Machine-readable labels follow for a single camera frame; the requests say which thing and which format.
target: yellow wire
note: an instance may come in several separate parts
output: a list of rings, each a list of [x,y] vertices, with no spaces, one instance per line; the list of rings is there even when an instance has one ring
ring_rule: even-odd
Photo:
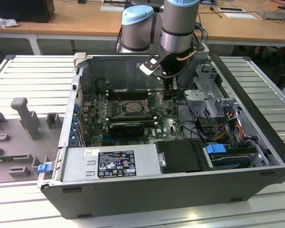
[[[222,134],[220,134],[218,137],[216,137],[215,139],[213,139],[213,141],[216,141],[220,138],[222,138],[223,136],[225,136],[227,134],[227,131],[224,131]]]

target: robotic arm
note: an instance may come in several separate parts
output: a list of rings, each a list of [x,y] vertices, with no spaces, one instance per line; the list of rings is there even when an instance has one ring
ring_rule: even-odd
[[[140,69],[148,76],[162,78],[167,96],[171,96],[177,76],[189,66],[200,47],[194,34],[199,3],[200,0],[165,0],[162,23],[149,6],[132,6],[123,12],[122,52],[146,51],[152,37],[160,37],[159,49]],[[193,38],[197,42],[195,49]]]

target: wooden desk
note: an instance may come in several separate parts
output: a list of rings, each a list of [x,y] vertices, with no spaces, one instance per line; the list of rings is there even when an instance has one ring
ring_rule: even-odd
[[[35,23],[31,33],[64,35],[117,36],[122,12],[101,11],[101,3],[55,0],[55,13],[50,22]]]
[[[265,0],[239,1],[248,7],[236,1],[231,4],[246,11],[274,11],[279,5],[268,2],[262,7],[255,8],[262,5]],[[229,5],[222,1],[219,1],[219,4],[225,7]],[[98,2],[78,4],[77,1],[55,0],[54,5],[55,13],[49,23],[20,22],[19,27],[0,28],[0,37],[27,38],[35,55],[41,54],[38,39],[116,40],[121,25],[121,12],[101,11],[102,4]],[[200,6],[199,12],[212,11],[209,7]],[[228,18],[223,13],[223,18],[220,18],[215,13],[201,13],[202,25],[209,34],[208,44],[285,46],[285,22],[275,23],[263,20],[256,13],[250,14],[256,19]]]
[[[279,4],[270,1],[263,7],[256,8],[265,1],[241,0],[240,2],[249,7],[241,4],[235,4],[235,6],[246,11],[274,11],[279,6]],[[228,3],[226,3],[227,5],[223,5],[223,3],[225,2],[220,2],[220,5],[228,7]],[[200,6],[199,12],[213,11],[209,7]],[[200,14],[202,25],[209,34],[209,43],[285,46],[285,22],[283,24],[275,23],[272,20],[263,20],[257,13],[249,14],[256,19],[228,18],[223,13],[220,13],[222,18],[216,13]]]

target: power supply label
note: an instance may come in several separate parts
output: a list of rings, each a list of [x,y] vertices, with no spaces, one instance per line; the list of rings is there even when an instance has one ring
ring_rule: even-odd
[[[99,178],[136,176],[134,151],[100,152],[97,175]]]

